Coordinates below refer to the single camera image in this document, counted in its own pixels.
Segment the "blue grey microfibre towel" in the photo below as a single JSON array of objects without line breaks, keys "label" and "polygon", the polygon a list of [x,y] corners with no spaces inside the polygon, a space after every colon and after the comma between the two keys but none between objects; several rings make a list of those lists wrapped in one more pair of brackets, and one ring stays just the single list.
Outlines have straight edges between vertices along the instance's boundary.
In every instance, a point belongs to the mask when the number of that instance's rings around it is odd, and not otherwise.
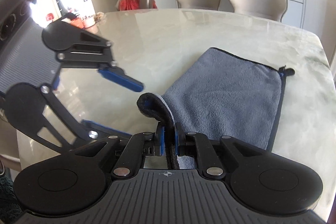
[{"label": "blue grey microfibre towel", "polygon": [[271,151],[286,79],[294,74],[210,48],[164,94],[142,94],[137,107],[164,126],[169,168],[193,169],[193,159],[177,154],[180,132],[229,135]]}]

